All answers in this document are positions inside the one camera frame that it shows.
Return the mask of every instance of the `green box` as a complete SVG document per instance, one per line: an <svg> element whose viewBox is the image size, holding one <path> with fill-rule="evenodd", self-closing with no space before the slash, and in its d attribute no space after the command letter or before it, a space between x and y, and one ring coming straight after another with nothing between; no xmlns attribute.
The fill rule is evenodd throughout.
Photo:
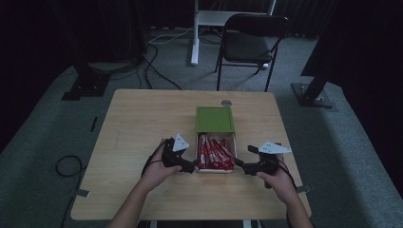
<svg viewBox="0 0 403 228"><path fill-rule="evenodd" d="M199 138L205 134L208 138L226 139L233 158L237 157L235 145L235 126L230 107L197 107L196 108L196 158L199 153ZM233 170L204 168L200 173L231 173Z"/></svg>

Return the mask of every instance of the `person's left hand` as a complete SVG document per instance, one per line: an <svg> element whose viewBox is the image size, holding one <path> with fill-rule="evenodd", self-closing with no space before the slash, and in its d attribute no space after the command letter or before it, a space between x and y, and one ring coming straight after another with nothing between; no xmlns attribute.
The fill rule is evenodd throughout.
<svg viewBox="0 0 403 228"><path fill-rule="evenodd" d="M161 146L158 152L154 155L154 158L152 158L151 163L148 165L142 178L138 182L138 185L147 192L160 185L167 177L182 170L179 165L165 167L163 165L162 158L163 146Z"/></svg>

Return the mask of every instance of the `white desk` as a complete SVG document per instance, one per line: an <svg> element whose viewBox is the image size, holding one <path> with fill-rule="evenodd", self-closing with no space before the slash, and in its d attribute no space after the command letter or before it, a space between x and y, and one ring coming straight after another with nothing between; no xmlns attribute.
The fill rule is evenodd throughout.
<svg viewBox="0 0 403 228"><path fill-rule="evenodd" d="M272 15L276 0L270 3L268 14ZM199 26L223 26L232 15L238 11L215 11L199 10L199 0L195 0L194 36L192 48L192 66L196 66L199 61Z"/></svg>

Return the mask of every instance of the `open box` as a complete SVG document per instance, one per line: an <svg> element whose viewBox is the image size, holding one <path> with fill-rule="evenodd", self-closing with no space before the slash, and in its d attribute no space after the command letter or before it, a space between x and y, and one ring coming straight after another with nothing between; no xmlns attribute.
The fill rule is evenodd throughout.
<svg viewBox="0 0 403 228"><path fill-rule="evenodd" d="M233 158L237 157L231 108L197 107L196 119L196 158L201 160L198 171L200 173L231 173L235 166ZM205 143L204 139L209 140L210 143L202 145Z"/></svg>

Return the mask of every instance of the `human arm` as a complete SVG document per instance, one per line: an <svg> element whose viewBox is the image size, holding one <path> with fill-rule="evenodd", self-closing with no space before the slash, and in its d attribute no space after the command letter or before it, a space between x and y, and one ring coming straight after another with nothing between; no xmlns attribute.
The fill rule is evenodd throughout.
<svg viewBox="0 0 403 228"><path fill-rule="evenodd" d="M181 171L182 168L178 165L165 167L161 162L162 156L163 146L152 158L142 178L130 191L121 208L108 224L108 228L136 227L148 193L160 185L167 177Z"/></svg>
<svg viewBox="0 0 403 228"><path fill-rule="evenodd" d="M278 160L280 161L280 165L285 168L282 154L278 154ZM292 180L284 170L279 168L275 176L271 176L263 172L258 172L257 176L273 187L273 190L276 192L278 198L287 207L288 219L294 228L313 227Z"/></svg>

